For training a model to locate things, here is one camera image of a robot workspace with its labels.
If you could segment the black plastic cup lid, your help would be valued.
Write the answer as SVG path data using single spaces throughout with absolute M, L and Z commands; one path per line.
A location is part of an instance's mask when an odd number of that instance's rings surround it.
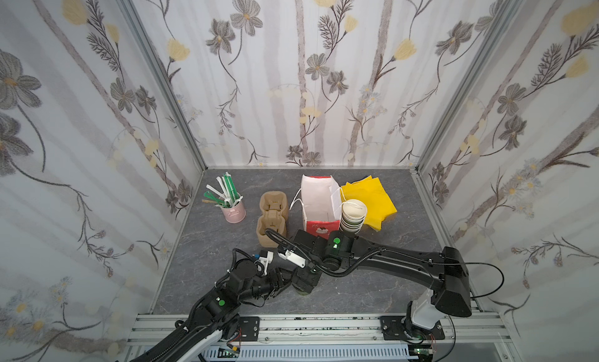
M 293 270 L 291 283 L 295 289 L 312 293 L 321 279 L 322 272 L 317 269 L 296 268 Z

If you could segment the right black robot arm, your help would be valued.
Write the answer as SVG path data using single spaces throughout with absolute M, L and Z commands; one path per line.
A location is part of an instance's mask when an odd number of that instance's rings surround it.
M 288 239 L 272 228 L 266 237 L 278 245 L 279 256 L 296 265 L 291 283 L 310 293 L 322 276 L 343 278 L 359 269 L 415 282 L 426 291 L 410 301 L 396 326 L 383 324 L 392 337 L 427 338 L 441 330 L 442 318 L 469 318 L 475 300 L 470 289 L 469 263 L 460 252 L 445 247 L 440 252 L 410 251 L 374 243 L 356 234 L 334 231 L 329 238 L 299 230 Z

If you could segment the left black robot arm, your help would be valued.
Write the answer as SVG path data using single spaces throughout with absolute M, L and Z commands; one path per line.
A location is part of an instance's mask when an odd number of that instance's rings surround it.
M 191 308 L 186 320 L 135 361 L 191 361 L 213 343 L 239 329 L 239 308 L 278 295 L 291 284 L 293 271 L 265 266 L 255 256 L 232 250 L 226 274 Z

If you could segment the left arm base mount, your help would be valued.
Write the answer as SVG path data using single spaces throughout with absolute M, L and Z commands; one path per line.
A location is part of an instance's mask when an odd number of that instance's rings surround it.
M 257 342 L 259 337 L 261 319 L 257 316 L 236 316 L 223 328 L 222 341 L 231 342 Z

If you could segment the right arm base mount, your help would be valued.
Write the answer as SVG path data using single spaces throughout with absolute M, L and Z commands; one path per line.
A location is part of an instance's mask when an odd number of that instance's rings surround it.
M 423 343 L 444 340 L 446 334 L 438 321 L 432 329 L 421 329 L 411 323 L 407 316 L 382 316 L 379 318 L 385 341 Z

